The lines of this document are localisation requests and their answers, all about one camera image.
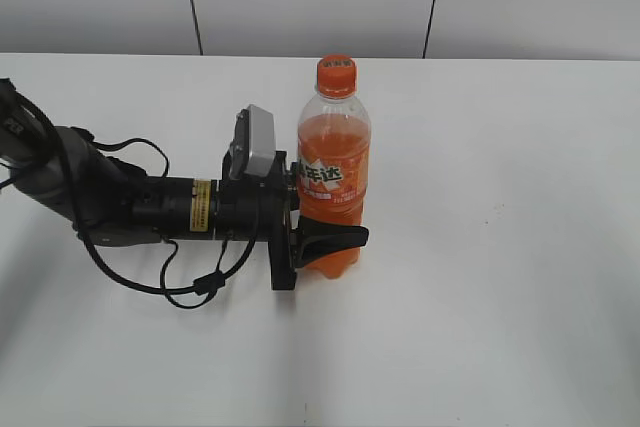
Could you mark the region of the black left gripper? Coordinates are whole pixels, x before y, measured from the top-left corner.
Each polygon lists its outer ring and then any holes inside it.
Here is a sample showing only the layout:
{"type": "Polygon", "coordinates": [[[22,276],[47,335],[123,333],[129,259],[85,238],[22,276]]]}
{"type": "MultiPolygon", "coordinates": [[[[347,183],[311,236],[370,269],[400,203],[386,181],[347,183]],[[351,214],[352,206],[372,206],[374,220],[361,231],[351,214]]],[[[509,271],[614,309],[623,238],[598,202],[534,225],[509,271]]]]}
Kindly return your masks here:
{"type": "Polygon", "coordinates": [[[224,272],[226,279],[240,270],[259,242],[268,245],[274,291],[295,288],[295,268],[304,268],[330,254],[367,244],[369,230],[366,227],[324,223],[301,216],[294,230],[293,264],[290,213],[292,182],[299,180],[298,163],[292,162],[289,171],[286,153],[278,151],[265,177],[244,173],[234,179],[231,174],[232,156],[226,154],[216,191],[214,238],[247,243],[240,258],[224,272]]]}

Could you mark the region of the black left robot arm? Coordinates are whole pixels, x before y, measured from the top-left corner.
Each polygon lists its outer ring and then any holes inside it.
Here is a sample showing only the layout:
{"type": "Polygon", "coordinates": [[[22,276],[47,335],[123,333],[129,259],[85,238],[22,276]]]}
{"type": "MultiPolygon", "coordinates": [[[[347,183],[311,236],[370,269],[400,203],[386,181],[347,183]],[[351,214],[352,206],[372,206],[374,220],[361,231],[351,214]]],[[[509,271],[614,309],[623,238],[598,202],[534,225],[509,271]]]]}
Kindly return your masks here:
{"type": "Polygon", "coordinates": [[[117,157],[117,146],[87,130],[54,126],[1,82],[1,156],[8,183],[66,218],[90,255],[99,247],[179,240],[242,241],[268,246],[271,285],[295,287],[299,269],[364,246],[362,226],[292,218],[299,207],[296,164],[275,147],[274,121],[257,106],[242,109],[218,180],[151,176],[117,157]]]}

